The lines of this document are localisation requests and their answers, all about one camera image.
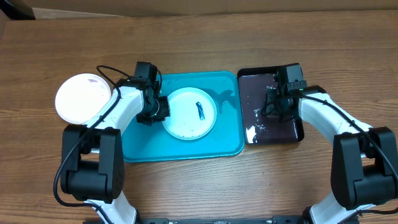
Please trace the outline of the light blue plate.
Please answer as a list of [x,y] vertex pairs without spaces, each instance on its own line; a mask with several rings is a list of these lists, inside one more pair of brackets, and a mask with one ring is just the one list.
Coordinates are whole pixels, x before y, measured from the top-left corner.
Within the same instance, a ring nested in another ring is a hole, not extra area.
[[215,125],[217,109],[212,97],[199,88],[185,87],[168,96],[170,116],[162,124],[173,137],[196,140]]

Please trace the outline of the pink white plate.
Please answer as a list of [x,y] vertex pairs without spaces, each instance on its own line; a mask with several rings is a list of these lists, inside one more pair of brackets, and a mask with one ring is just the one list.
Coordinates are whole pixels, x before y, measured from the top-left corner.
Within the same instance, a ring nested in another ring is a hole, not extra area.
[[83,124],[94,117],[111,98],[108,83],[92,73],[69,78],[58,89],[55,109],[68,123]]

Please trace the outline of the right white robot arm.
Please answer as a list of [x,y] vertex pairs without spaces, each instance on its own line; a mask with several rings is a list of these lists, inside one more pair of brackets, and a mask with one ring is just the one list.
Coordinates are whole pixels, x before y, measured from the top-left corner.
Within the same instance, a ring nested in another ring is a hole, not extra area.
[[305,121],[333,147],[331,192],[307,208],[304,223],[357,223],[365,213],[397,198],[397,143],[391,129],[374,128],[339,107],[320,86],[308,86],[299,64],[275,67],[277,88],[266,96],[261,114],[281,122]]

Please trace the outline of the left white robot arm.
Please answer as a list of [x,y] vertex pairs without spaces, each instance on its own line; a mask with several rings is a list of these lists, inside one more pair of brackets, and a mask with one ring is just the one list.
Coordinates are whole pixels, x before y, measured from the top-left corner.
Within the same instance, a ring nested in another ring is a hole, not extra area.
[[53,195],[65,207],[93,208],[101,223],[142,223],[123,193],[122,135],[134,119],[148,126],[164,121],[169,103],[160,95],[162,74],[150,62],[137,62],[134,75],[124,74],[113,87],[91,120],[64,129]]

